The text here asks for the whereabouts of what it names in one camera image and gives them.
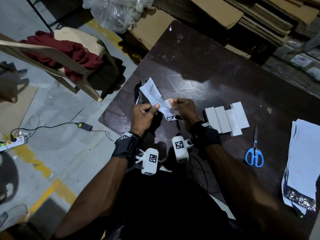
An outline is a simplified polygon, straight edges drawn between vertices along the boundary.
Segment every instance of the table surface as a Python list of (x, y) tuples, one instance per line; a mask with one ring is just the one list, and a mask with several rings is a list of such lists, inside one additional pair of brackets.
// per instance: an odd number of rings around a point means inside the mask
[[(223, 134), (222, 145), (235, 159), (244, 161), (246, 150), (253, 145), (257, 125), (258, 148), (264, 155), (264, 165), (261, 168), (248, 167), (266, 189), (279, 198), (292, 121), (303, 119), (320, 125), (320, 100), (178, 21), (173, 21), (170, 27), (99, 121), (119, 135), (129, 131), (134, 87), (139, 80), (145, 81), (149, 77), (164, 99), (182, 97), (194, 100), (202, 118), (205, 108), (224, 106), (229, 109), (231, 103), (241, 101), (250, 127), (242, 129), (240, 136)], [(163, 148), (166, 155), (170, 153), (171, 139), (177, 133), (185, 139), (190, 137), (181, 121), (169, 122), (162, 118), (156, 127), (155, 138), (147, 146), (153, 144), (158, 150)], [(208, 172), (209, 192), (218, 194), (219, 188), (209, 173), (209, 166), (204, 161), (202, 164)], [(197, 174), (203, 181), (201, 173)]]

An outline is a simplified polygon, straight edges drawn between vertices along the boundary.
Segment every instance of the red cloth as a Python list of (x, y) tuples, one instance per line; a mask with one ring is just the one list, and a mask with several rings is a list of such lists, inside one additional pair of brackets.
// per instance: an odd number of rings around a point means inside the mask
[[(103, 62), (102, 59), (96, 54), (86, 52), (82, 44), (68, 40), (55, 40), (53, 32), (46, 33), (43, 31), (37, 31), (34, 36), (29, 36), (27, 40), (20, 40), (19, 42), (55, 48), (88, 70), (97, 69), (98, 66), (100, 66)], [(63, 67), (66, 76), (73, 82), (83, 79), (81, 74), (61, 65), (60, 63), (54, 61), (50, 57), (44, 56), (41, 53), (26, 52), (25, 54), (33, 60), (45, 65), (46, 67), (50, 67), (52, 69)]]

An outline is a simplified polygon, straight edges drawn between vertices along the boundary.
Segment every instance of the white foam block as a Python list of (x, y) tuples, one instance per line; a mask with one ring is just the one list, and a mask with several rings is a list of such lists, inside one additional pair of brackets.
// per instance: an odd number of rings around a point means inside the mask
[(221, 128), (214, 107), (206, 108), (204, 111), (208, 123), (211, 125), (212, 128), (216, 129), (219, 132), (219, 134), (221, 134)]
[(230, 108), (234, 109), (235, 115), (237, 116), (237, 119), (239, 121), (240, 128), (243, 129), (249, 127), (249, 123), (241, 102), (230, 104)]
[(224, 110), (224, 107), (223, 106), (217, 107), (217, 108), (214, 108), (214, 110), (216, 111), (216, 114), (218, 117), (221, 132), (222, 133), (231, 132), (231, 127), (226, 115), (226, 111)]
[(231, 129), (232, 129), (230, 133), (231, 136), (242, 135), (242, 131), (241, 131), (235, 110), (233, 108), (226, 110), (226, 115), (228, 117)]

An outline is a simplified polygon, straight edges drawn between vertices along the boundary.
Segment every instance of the black wrist strap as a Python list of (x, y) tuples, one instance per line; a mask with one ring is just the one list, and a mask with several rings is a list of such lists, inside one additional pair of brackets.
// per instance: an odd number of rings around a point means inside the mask
[(115, 149), (111, 157), (120, 157), (128, 160), (128, 168), (137, 161), (136, 153), (139, 149), (141, 137), (134, 132), (126, 132), (115, 142)]
[(209, 123), (198, 121), (191, 126), (189, 132), (192, 143), (199, 150), (213, 144), (221, 145), (219, 132), (213, 129)]

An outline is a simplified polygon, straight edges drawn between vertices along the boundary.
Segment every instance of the blue scissors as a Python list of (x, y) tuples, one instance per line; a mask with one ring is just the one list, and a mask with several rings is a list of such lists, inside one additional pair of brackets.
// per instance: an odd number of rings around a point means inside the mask
[(262, 167), (263, 165), (263, 155), (261, 151), (257, 148), (258, 143), (258, 127), (256, 125), (256, 129), (254, 130), (254, 137), (253, 137), (253, 147), (251, 147), (249, 150), (247, 150), (244, 160), (249, 165), (255, 165), (256, 167)]

